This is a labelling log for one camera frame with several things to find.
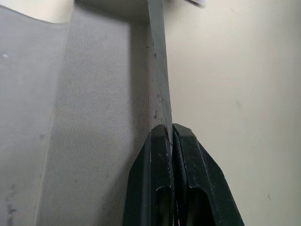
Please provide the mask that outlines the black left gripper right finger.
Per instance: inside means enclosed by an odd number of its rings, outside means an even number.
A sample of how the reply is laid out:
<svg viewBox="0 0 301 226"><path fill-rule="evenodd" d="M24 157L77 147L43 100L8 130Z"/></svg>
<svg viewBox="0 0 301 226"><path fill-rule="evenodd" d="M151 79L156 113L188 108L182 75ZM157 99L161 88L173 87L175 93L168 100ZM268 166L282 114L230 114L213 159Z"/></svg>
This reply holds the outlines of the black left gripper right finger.
<svg viewBox="0 0 301 226"><path fill-rule="evenodd" d="M242 226L225 176L191 129L173 125L176 226Z"/></svg>

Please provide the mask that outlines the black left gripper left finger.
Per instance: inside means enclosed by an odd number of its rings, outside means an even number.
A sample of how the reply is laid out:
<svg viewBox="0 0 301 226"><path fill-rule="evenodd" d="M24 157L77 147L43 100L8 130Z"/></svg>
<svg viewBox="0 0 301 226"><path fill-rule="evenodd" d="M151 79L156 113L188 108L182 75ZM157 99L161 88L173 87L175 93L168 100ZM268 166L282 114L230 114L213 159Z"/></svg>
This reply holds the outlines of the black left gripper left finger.
<svg viewBox="0 0 301 226"><path fill-rule="evenodd" d="M124 226L171 226L174 221L174 174L166 128L154 127L128 177Z"/></svg>

